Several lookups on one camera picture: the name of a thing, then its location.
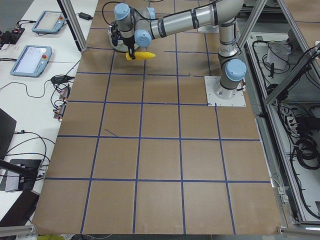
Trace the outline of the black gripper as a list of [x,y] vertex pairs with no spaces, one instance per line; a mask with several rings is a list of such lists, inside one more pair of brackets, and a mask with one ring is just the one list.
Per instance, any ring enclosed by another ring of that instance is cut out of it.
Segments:
[[[118,29],[118,23],[116,21],[113,21],[110,26],[110,32],[111,32],[111,43],[113,46],[117,46],[119,41],[122,41],[123,38],[121,36],[121,33]],[[128,47],[128,58],[130,60],[135,60],[135,45]]]

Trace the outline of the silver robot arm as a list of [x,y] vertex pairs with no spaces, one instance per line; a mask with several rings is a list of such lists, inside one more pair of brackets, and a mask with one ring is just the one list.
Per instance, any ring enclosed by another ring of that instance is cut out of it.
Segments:
[[243,6],[241,0],[213,0],[195,8],[156,17],[152,7],[136,9],[126,3],[117,3],[111,25],[111,43],[119,41],[127,47],[128,60],[146,60],[147,54],[135,47],[147,48],[153,40],[164,39],[192,29],[212,25],[218,27],[218,57],[222,75],[213,87],[214,94],[224,100],[232,99],[247,72],[245,63],[237,58],[240,52],[236,36],[237,15]]

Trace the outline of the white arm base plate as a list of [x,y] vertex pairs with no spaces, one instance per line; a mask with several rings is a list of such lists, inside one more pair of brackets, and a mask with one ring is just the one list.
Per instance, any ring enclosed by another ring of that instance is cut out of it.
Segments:
[[220,83],[220,76],[205,76],[207,105],[212,107],[246,107],[241,83],[235,89],[225,89]]

